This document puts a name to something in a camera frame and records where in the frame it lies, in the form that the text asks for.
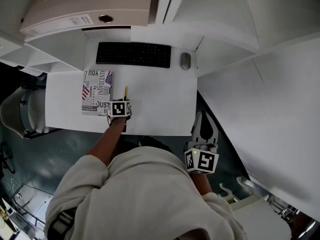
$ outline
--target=computer mouse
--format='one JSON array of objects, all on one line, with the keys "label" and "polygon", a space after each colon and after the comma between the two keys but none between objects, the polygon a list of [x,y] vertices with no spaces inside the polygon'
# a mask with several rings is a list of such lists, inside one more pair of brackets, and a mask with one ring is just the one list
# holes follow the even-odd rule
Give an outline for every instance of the computer mouse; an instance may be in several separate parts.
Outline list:
[{"label": "computer mouse", "polygon": [[182,53],[181,54],[181,62],[180,62],[181,68],[184,70],[188,70],[191,67],[191,56],[189,53]]}]

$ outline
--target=black keyboard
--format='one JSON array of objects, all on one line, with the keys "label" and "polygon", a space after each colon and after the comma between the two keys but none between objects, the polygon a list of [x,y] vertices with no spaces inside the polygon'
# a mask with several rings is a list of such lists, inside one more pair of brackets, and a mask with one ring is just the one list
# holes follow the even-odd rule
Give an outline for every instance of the black keyboard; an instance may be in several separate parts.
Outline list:
[{"label": "black keyboard", "polygon": [[171,46],[142,42],[100,42],[96,64],[170,68]]}]

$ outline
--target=table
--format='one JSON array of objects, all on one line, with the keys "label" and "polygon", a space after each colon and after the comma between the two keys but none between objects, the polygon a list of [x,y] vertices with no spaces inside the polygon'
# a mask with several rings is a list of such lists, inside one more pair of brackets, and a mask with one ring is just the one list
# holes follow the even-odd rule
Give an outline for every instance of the table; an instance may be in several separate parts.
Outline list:
[{"label": "table", "polygon": [[[190,136],[196,116],[197,78],[195,52],[172,48],[171,67],[95,64],[99,40],[87,46],[85,70],[109,70],[113,74],[111,98],[124,97],[128,86],[132,117],[126,134]],[[180,67],[181,53],[191,55],[191,68]],[[83,71],[49,73],[45,94],[46,126],[103,133],[106,117],[82,115]]]}]

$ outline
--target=american flag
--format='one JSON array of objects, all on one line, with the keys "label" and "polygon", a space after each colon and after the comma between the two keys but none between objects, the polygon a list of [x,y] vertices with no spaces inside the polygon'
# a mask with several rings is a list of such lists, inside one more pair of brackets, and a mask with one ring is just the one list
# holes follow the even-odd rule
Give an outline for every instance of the american flag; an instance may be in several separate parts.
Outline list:
[{"label": "american flag", "polygon": [[88,88],[83,86],[82,87],[82,100],[83,101],[86,99],[86,97],[88,96],[89,93],[90,93],[90,91],[88,90]]},{"label": "american flag", "polygon": [[107,84],[107,85],[110,85],[111,86],[111,80],[112,80],[112,72],[111,71],[109,71],[109,73],[106,75],[106,78],[105,78],[105,83]]}]

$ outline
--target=white sweatshirt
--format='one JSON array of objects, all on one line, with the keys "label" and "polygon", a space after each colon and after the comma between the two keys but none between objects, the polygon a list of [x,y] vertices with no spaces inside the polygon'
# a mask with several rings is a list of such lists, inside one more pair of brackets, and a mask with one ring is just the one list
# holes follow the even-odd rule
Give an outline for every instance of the white sweatshirt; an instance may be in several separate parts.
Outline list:
[{"label": "white sweatshirt", "polygon": [[229,204],[199,194],[184,164],[172,153],[138,147],[108,167],[86,155],[59,184],[45,213],[47,236],[62,211],[77,208],[66,240],[245,240]]}]

